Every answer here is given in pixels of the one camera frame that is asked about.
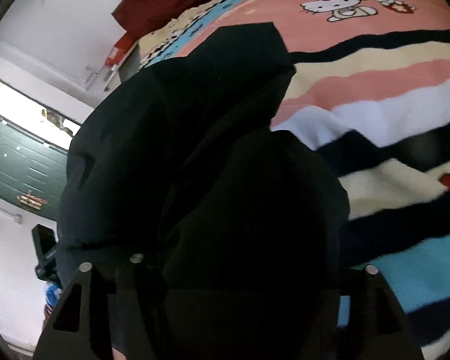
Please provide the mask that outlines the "grey wall shelf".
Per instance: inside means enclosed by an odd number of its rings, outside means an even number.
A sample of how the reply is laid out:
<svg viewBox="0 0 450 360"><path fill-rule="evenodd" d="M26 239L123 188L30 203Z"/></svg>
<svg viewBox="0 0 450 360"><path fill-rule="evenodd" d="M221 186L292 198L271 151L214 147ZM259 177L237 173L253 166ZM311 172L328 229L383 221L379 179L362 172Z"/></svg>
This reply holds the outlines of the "grey wall shelf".
<svg viewBox="0 0 450 360"><path fill-rule="evenodd" d="M139 65L139 43L136 42L119 65L109 67L104 64L103 68L93 75L87 85L87 92L91 94L111 91L116 85L131 78L138 71Z"/></svg>

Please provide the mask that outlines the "green metal door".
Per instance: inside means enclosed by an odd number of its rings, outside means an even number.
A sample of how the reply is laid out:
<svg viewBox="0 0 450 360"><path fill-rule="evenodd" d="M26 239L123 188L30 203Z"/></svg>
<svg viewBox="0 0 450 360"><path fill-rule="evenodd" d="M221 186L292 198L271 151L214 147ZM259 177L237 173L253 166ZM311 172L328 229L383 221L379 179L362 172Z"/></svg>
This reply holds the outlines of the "green metal door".
<svg viewBox="0 0 450 360"><path fill-rule="evenodd" d="M66 154L0 121L0 198L56 220L66 182Z"/></svg>

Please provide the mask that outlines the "pink Hello Kitty blanket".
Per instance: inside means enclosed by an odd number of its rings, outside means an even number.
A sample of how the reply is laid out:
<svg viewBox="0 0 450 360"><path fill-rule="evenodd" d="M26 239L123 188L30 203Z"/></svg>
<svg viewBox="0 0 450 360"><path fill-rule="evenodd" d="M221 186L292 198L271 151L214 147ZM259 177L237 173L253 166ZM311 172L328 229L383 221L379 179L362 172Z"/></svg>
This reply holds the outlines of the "pink Hello Kitty blanket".
<svg viewBox="0 0 450 360"><path fill-rule="evenodd" d="M265 21L297 69L272 127L335 167L349 264L376 265L423 356L450 359L450 0L211 0L136 39L139 65Z"/></svg>

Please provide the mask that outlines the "black hooded winter coat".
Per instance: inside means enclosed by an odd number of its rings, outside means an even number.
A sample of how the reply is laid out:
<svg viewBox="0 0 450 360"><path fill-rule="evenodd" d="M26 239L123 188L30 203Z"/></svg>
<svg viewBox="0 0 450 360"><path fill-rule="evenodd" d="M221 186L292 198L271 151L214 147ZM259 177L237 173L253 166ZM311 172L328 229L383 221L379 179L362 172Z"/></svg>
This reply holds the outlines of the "black hooded winter coat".
<svg viewBox="0 0 450 360"><path fill-rule="evenodd" d="M120 85L73 139L58 273L127 275L109 299L127 359L335 357L350 204L271 128L295 72L274 24L221 27Z"/></svg>

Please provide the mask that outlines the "red box on shelf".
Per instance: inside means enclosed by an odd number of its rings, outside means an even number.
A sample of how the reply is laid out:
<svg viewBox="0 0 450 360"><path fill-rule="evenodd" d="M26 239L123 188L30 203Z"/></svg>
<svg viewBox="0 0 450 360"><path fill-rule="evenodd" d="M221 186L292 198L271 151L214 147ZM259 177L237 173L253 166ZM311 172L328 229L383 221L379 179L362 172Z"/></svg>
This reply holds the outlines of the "red box on shelf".
<svg viewBox="0 0 450 360"><path fill-rule="evenodd" d="M105 65L112 67L114 65L119 65L122 60L127 55L128 51L134 47L136 43L136 38L131 36L129 33L125 33L112 47L106 61Z"/></svg>

